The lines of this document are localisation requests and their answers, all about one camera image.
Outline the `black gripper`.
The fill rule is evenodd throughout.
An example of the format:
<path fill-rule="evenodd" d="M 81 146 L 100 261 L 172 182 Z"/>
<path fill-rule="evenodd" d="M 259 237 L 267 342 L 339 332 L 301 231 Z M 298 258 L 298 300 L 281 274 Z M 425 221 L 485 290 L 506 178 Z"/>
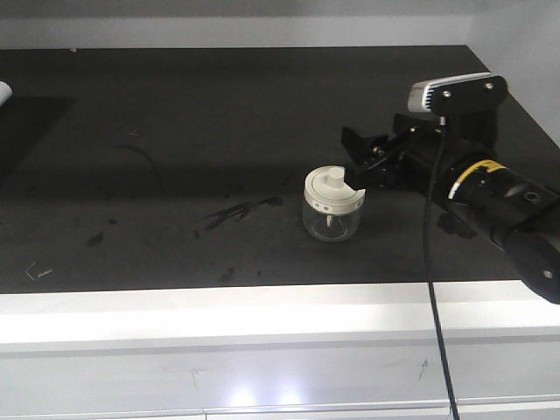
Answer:
<path fill-rule="evenodd" d="M 363 137 L 344 127 L 341 143 L 351 162 L 345 165 L 345 183 L 354 190 L 403 190 L 426 195 L 435 174 L 436 196 L 446 195 L 466 167 L 466 140 L 459 116 L 445 123 L 397 114 L 393 133 Z"/>

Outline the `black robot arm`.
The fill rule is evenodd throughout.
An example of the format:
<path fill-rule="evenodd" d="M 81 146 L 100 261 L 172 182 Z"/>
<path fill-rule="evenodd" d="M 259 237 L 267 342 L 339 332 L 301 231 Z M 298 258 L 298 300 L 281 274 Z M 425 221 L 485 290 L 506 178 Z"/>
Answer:
<path fill-rule="evenodd" d="M 394 134 L 371 137 L 345 127 L 354 190 L 422 194 L 443 214 L 450 235 L 480 235 L 501 249 L 535 294 L 559 301 L 559 194 L 497 162 L 494 152 L 462 132 L 465 119 L 423 120 L 397 114 Z"/>

